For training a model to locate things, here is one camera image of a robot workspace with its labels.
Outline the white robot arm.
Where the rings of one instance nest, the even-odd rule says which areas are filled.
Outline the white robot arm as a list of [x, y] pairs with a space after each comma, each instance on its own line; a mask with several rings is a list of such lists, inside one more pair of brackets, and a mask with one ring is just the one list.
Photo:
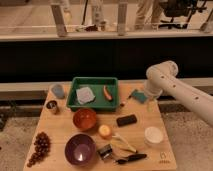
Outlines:
[[144, 94], [148, 99], [157, 99], [165, 91], [188, 110], [196, 113], [204, 122], [213, 127], [213, 97], [176, 78], [178, 65], [165, 61], [146, 70]]

